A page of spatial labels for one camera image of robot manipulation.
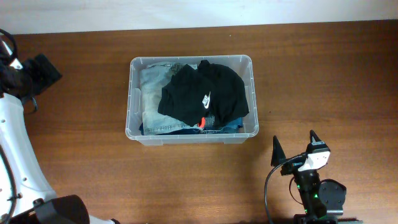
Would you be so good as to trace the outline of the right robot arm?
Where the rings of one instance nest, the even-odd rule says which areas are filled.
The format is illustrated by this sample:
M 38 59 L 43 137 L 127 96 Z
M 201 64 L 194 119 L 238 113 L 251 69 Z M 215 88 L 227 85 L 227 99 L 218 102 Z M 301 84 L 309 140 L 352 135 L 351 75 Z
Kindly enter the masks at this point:
M 294 215 L 294 223 L 338 223 L 343 214 L 346 187 L 333 179 L 321 180 L 318 173 L 328 164 L 330 154 L 313 130 L 305 152 L 291 158 L 285 156 L 277 136 L 273 137 L 271 166 L 281 168 L 281 175 L 293 176 L 305 211 Z

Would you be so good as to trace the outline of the dark blue jeans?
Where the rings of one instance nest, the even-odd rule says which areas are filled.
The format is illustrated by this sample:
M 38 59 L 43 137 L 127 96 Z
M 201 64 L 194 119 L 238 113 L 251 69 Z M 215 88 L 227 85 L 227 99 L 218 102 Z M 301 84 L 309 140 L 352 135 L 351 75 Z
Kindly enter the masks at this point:
M 200 134 L 233 134 L 233 133 L 238 133 L 239 129 L 242 127 L 243 127 L 243 119 L 238 118 L 229 122 L 225 126 L 218 127 L 216 130 L 200 129 L 201 130 Z

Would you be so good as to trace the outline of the black Nike shirt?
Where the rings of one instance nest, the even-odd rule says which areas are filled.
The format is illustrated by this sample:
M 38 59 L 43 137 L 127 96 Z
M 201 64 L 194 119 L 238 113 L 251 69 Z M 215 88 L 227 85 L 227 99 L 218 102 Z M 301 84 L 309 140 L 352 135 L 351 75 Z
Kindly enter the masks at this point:
M 202 60 L 197 68 L 185 65 L 162 88 L 158 112 L 197 125 L 208 114 L 215 116 L 215 126 L 249 114 L 245 85 L 231 68 Z

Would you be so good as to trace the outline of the dark blue teal cloth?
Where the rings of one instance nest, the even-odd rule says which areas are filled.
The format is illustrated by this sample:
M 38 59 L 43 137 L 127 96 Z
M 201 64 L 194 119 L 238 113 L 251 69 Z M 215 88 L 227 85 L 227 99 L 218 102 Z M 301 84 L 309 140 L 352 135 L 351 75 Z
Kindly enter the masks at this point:
M 141 134 L 144 136 L 144 128 L 143 128 L 143 123 L 139 126 L 139 131 Z M 169 133 L 161 133 L 157 135 L 182 135 L 182 134 L 200 134 L 201 130 L 200 129 L 180 129 L 177 131 L 172 131 Z

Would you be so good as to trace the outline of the clear plastic storage container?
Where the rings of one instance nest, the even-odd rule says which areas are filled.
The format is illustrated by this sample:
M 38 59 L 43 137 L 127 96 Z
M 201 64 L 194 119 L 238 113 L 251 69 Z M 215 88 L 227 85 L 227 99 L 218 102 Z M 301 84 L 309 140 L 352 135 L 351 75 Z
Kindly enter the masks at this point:
M 146 66 L 158 62 L 177 62 L 199 64 L 202 60 L 225 65 L 233 69 L 243 80 L 249 114 L 243 118 L 243 127 L 233 134 L 183 134 L 183 135 L 142 135 L 139 126 L 142 123 L 142 90 L 139 72 Z M 162 146 L 164 144 L 216 143 L 242 144 L 259 132 L 256 91 L 252 60 L 248 55 L 206 55 L 174 57 L 136 57 L 131 60 L 129 71 L 129 90 L 127 95 L 126 136 L 145 146 Z

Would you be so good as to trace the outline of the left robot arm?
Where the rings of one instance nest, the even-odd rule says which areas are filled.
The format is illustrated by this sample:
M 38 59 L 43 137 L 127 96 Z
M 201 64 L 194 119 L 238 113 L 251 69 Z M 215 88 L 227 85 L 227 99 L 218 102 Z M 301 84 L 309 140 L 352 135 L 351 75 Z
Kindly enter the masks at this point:
M 77 195 L 58 197 L 45 178 L 24 121 L 24 103 L 61 74 L 39 54 L 20 63 L 11 54 L 1 64 L 1 223 L 103 223 Z

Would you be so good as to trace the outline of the light blue jeans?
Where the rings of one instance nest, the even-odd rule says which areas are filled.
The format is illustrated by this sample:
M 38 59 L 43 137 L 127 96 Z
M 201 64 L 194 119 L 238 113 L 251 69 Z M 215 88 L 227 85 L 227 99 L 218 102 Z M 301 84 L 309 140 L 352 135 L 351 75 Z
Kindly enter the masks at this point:
M 185 64 L 158 62 L 147 65 L 139 72 L 142 98 L 142 132 L 145 136 L 167 134 L 181 129 L 198 129 L 158 112 L 162 88 L 166 86 Z

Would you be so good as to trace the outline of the black shorts red waistband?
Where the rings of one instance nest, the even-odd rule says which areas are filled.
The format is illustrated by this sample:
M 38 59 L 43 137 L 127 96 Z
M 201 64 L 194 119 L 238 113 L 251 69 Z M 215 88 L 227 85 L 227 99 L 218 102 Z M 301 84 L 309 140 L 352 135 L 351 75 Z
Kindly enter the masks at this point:
M 202 117 L 201 121 L 197 124 L 200 129 L 205 130 L 216 130 L 215 116 L 208 114 L 206 117 Z

